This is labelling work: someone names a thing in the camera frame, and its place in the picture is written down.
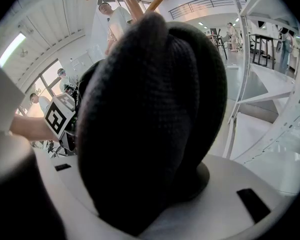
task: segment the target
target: person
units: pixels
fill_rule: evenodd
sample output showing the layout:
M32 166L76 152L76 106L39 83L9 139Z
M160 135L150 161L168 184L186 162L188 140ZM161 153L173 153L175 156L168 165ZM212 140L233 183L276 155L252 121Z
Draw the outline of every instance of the person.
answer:
M47 97L38 96L35 93L31 93L30 94L30 101L32 101L35 104L39 103L40 108L41 108L41 110L42 110L43 113L46 112L46 109L47 109L47 107L50 104L50 100L48 100Z
M133 19L129 12L123 7L118 6L115 10L112 10L110 4L107 2L99 5L99 11L103 15L110 17L108 21L108 45L105 50L105 55L108 55L111 47L114 47L115 42L119 41L119 39L133 23Z
M10 131L13 134L25 137L29 141L59 141L43 117L29 117L16 114L10 126Z
M236 52L237 31L231 22L228 23L228 32L231 37L231 52Z
M77 81L75 81L71 76L67 76L66 71L63 68L59 68L57 74L61 77L59 87L62 93L65 93L66 91L65 85L70 86L73 89L76 87Z

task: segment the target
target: chair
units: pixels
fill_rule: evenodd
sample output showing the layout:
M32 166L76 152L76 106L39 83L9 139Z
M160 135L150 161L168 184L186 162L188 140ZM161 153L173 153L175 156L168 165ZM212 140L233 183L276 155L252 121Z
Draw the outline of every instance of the chair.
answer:
M219 28L219 31L218 31L218 34L215 38L215 42L216 42L216 47L219 49L219 47L222 47L223 48L223 51L224 51L224 54L225 54L225 59L227 60L228 57L227 57L227 53L226 53L226 49L225 49L225 45L224 45L224 41L222 40L222 36L220 35L220 31L221 29Z

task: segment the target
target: man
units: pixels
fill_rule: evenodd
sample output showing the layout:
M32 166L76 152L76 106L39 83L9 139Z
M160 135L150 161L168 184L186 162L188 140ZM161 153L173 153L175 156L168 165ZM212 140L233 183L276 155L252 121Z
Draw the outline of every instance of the man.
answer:
M107 2L104 2L99 6L99 11L103 15L110 17L108 21L108 45L105 50L105 55L108 55L113 44L116 41L119 41L119 39L133 23L133 19L129 12L123 7L119 6L115 10L112 10L111 6Z
M50 100L48 100L47 97L44 97L44 96L40 96L40 97L39 97L39 96L36 95L35 93L31 93L31 95L30 95L30 100L31 100L33 103L35 103L35 104L39 103L40 108L41 108L43 114L46 112L46 109L47 109L47 107L48 107L49 104L50 104Z
M75 81L71 76L67 76L66 71L63 68L59 68L57 74L59 77L61 77L59 87L62 93L65 93L66 91L65 85L70 86L73 89L76 87L77 81Z
M236 52L237 31L231 22L228 23L228 31L231 36L231 52Z

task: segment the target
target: black rectangular slot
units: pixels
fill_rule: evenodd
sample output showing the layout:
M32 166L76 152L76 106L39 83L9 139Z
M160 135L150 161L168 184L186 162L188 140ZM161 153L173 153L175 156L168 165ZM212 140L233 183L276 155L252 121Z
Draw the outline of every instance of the black rectangular slot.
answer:
M236 193L240 197L245 208L248 210L254 223L258 223L271 212L266 204L251 188L241 189Z
M64 163L64 164L56 165L54 168L56 169L57 172L59 172L59 171L62 171L64 169L71 168L71 166L67 163Z

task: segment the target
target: metal railing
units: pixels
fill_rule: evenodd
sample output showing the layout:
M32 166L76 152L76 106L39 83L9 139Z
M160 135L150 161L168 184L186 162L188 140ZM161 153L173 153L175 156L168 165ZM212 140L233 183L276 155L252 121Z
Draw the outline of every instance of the metal railing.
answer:
M247 0L240 0L240 3L244 5ZM233 0L193 0L182 4L169 11L173 19L176 19L180 16L193 13L195 11L219 7L219 6L231 6L234 5Z

